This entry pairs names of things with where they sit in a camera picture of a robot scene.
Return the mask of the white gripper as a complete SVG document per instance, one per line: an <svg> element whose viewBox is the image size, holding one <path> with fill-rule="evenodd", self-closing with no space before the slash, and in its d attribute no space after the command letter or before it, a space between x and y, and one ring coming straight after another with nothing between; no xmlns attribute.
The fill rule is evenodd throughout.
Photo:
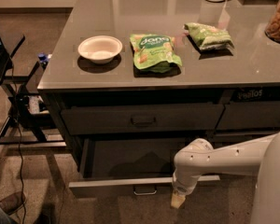
<svg viewBox="0 0 280 224"><path fill-rule="evenodd" d="M186 200L185 195L190 195L194 191L197 185L197 176L174 172L172 185L177 193L172 194L171 206L179 209Z"/></svg>

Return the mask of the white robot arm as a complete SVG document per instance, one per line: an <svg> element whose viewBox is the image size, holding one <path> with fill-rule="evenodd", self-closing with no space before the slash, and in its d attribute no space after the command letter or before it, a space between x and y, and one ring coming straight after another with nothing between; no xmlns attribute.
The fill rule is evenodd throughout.
<svg viewBox="0 0 280 224"><path fill-rule="evenodd" d="M227 147L198 138L175 154L171 206L180 207L204 174L257 178L250 224L280 224L280 132Z"/></svg>

